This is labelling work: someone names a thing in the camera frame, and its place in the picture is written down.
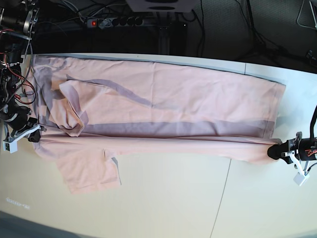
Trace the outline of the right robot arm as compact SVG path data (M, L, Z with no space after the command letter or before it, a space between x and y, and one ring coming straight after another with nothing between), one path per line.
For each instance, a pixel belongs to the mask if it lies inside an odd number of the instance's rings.
M32 118L28 102L18 91L34 86L22 75L21 64L33 53L31 40L39 14L36 0L2 0L0 2L0 119L3 121L6 142L26 137L39 142L43 126Z

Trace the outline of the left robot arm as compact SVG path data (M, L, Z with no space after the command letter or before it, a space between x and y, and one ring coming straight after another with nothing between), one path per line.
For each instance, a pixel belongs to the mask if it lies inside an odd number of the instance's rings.
M268 148L267 155L274 159L282 159L287 164L294 164L298 170L294 180L302 184L309 178L310 170L316 166L316 163L309 166L310 161L316 160L317 138L314 134L314 126L317 120L317 112L314 111L310 122L310 136L303 138L301 132L296 133L294 139L287 140L282 144L275 144Z

